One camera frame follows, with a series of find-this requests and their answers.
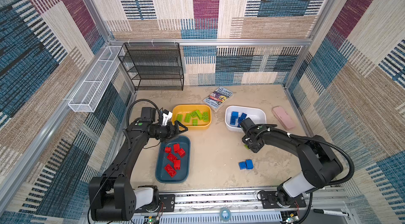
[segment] black wire shelf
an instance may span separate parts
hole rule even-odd
[[[118,56],[136,90],[183,90],[178,43],[125,43]]]

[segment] book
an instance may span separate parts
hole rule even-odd
[[[227,90],[224,87],[219,87],[217,90],[212,92],[207,98],[205,98],[203,101],[211,107],[211,109],[215,112],[217,112],[221,106],[224,104],[224,102],[228,99],[230,99],[233,95],[233,92],[230,90]]]

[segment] robotic arm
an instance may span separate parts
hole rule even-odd
[[[255,125],[250,118],[243,120],[240,126],[245,132],[242,142],[254,153],[264,145],[271,145],[292,153],[300,160],[302,171],[277,187],[277,204],[281,207],[293,205],[294,197],[301,193],[310,193],[326,185],[344,183],[354,174],[354,164],[350,157],[319,135],[312,138],[297,136],[276,129],[277,125]],[[332,179],[343,171],[343,166],[332,148],[347,159],[350,168],[347,176],[337,181]]]
[[[147,211],[155,211],[159,207],[157,187],[141,186],[133,190],[130,185],[135,162],[149,138],[165,143],[188,130],[179,121],[175,121],[174,125],[171,122],[163,125],[161,111],[150,100],[139,99],[130,105],[129,110],[139,101],[150,102],[155,109],[143,107],[140,118],[130,125],[127,122],[127,129],[124,130],[126,140],[114,161],[102,176],[93,177],[89,183],[89,212],[94,221],[129,221],[134,211],[141,206],[145,206]],[[154,124],[156,111],[159,113],[159,122]],[[294,154],[300,160],[302,171],[277,187],[275,197],[280,207],[290,207],[294,204],[294,198],[303,192],[311,193],[326,185],[344,183],[354,174],[354,164],[350,157],[321,136],[309,138],[293,135],[277,129],[277,125],[255,125],[250,118],[243,120],[240,125],[245,132],[242,142],[254,153],[264,145],[272,145]],[[343,166],[332,148],[340,152],[349,164],[347,176],[336,181],[332,180],[343,171]],[[309,213],[311,199],[312,196],[306,215]]]
[[[125,130],[126,140],[111,165],[102,176],[93,177],[89,183],[89,198],[92,219],[95,221],[129,221],[134,211],[141,206],[149,211],[159,207],[159,191],[156,186],[142,186],[133,190],[130,177],[140,151],[149,138],[160,142],[175,139],[188,130],[179,121],[162,125],[159,111],[159,123],[154,124],[155,108],[143,107],[141,116]]]

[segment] beige floor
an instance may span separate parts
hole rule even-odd
[[[242,85],[226,87],[234,92],[218,112],[212,112],[212,122],[205,131],[188,131],[183,135],[191,141],[190,173],[183,183],[159,183],[155,178],[158,147],[142,150],[131,176],[133,188],[141,185],[157,185],[164,190],[194,190],[225,187],[277,186],[301,171],[297,157],[273,146],[264,146],[258,153],[247,150],[241,138],[243,133],[231,132],[225,127],[225,110],[229,105],[260,108],[266,113],[268,124],[279,124],[271,109],[283,106],[296,123],[291,133],[305,135],[281,85]],[[183,91],[139,91],[137,99],[150,99],[159,108],[172,110],[180,104],[200,104],[216,89],[185,86]],[[131,120],[140,114],[140,102],[132,111]],[[157,144],[150,139],[147,147]],[[238,162],[251,159],[254,169],[240,170]]]

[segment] white mesh basket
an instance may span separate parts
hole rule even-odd
[[[94,112],[119,65],[121,46],[108,46],[69,101],[74,112]]]

